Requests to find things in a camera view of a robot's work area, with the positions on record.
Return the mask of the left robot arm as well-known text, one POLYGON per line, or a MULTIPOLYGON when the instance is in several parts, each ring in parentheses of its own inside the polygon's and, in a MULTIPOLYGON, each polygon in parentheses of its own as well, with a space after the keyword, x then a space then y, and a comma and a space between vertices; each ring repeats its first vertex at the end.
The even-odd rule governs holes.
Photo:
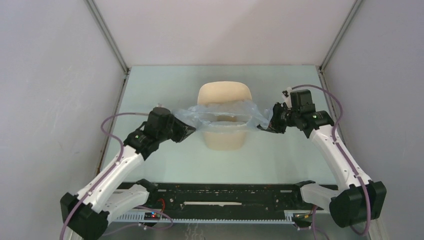
POLYGON ((119 194, 115 191, 129 173, 159 149, 161 143, 168 140, 180 143, 196 131, 197 125, 164 107, 154 107, 145 116, 146 121, 125 140, 110 134, 119 143, 117 155, 77 193, 67 192, 62 196, 63 226, 59 239, 63 240, 66 230, 71 230, 84 240, 97 240, 117 217, 127 211, 138 206, 156 206, 158 194, 150 182, 135 184, 119 194))

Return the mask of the translucent blue trash bag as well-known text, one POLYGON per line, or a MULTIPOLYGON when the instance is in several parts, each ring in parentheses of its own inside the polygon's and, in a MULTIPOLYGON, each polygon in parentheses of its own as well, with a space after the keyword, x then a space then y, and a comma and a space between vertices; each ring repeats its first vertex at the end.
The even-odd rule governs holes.
POLYGON ((174 109, 171 113, 198 132, 219 134, 267 129, 272 117, 271 109, 261 111, 251 100, 198 104, 187 109, 174 109))

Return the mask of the beige plastic trash bin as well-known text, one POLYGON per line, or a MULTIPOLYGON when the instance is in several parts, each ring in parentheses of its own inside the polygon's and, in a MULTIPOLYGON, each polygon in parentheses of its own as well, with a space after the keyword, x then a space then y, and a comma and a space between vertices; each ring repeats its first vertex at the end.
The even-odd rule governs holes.
MULTIPOLYGON (((211 122, 229 122, 235 124, 241 121, 244 113, 242 102, 251 101, 249 87, 236 81, 216 81, 204 84, 197 97, 197 104, 206 107, 214 116, 211 122)), ((207 130, 202 133, 206 146, 215 151, 235 151, 240 149, 247 137, 247 131, 207 130)))

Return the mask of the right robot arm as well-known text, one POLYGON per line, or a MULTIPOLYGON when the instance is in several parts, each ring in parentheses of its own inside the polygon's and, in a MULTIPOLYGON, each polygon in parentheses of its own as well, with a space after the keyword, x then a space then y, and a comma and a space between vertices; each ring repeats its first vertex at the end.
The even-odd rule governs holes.
POLYGON ((283 134, 287 128, 303 132, 320 151, 333 174, 337 189, 332 190, 312 180, 297 183, 291 194, 291 204, 304 209, 309 204, 330 212, 341 228, 368 223, 380 217, 387 188, 373 181, 356 163, 336 130, 330 114, 316 110, 308 89, 282 92, 284 101, 272 108, 267 132, 283 134))

